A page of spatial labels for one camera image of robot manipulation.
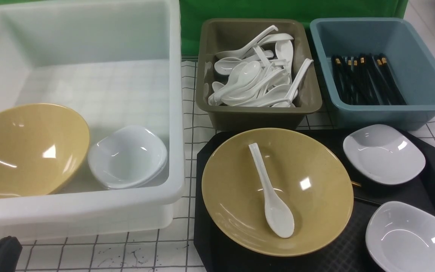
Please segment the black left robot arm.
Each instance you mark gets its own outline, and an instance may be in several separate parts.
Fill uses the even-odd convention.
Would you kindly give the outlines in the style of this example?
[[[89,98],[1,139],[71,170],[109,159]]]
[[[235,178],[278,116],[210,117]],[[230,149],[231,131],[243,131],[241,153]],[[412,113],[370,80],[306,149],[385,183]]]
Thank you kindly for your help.
[[[22,245],[15,236],[0,239],[0,272],[15,272]]]

